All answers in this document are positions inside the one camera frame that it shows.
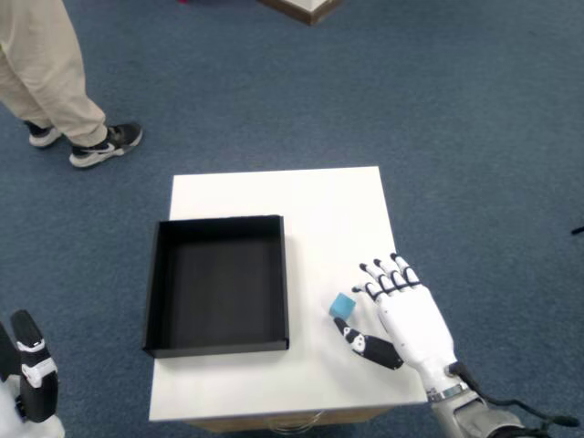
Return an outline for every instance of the shoe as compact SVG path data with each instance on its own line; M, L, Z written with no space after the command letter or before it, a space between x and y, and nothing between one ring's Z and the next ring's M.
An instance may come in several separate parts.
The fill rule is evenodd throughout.
M106 161L111 157L120 157L131 151L142 138L142 128L138 123L108 126L108 136L100 144L84 148L73 145L69 161L75 167L88 168Z
M39 128L36 124L30 121L25 121L25 125L30 131L28 142L36 148L46 148L61 136L61 133L54 126Z

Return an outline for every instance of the white table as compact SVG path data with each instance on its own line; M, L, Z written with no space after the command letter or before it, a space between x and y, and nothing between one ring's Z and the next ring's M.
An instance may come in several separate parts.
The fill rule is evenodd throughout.
M171 220L281 214L285 220L290 350L154 361L151 421L200 422L425 402L417 374L350 351L328 314L339 292L349 319L387 338L373 303L350 288L359 263L393 251L376 167L179 175Z

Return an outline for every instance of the small blue block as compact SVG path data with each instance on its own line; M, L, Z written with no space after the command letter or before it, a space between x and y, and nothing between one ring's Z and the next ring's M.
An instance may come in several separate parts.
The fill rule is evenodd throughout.
M338 294L335 298L335 301L330 306L330 310L328 314L331 315L333 318L341 318L343 320L347 320L350 317L350 313L355 308L355 301L350 299L344 294Z

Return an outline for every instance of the person's leg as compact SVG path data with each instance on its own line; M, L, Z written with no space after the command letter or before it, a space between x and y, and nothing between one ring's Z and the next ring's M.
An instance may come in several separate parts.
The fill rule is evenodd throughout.
M0 101L21 120L30 121L41 129L52 126L47 114L38 106L37 101L8 65L2 47L0 47Z
M0 0L0 42L7 63L58 130L79 146L106 138L105 115L86 94L81 51L62 0Z
M26 123L30 131L28 141L33 146L46 148L61 136L8 65L2 46L0 46L0 102Z

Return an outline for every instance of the black tray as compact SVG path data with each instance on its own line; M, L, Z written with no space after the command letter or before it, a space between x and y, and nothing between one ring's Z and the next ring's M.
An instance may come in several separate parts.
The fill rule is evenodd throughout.
M288 349L281 216L160 222L143 349L155 358Z

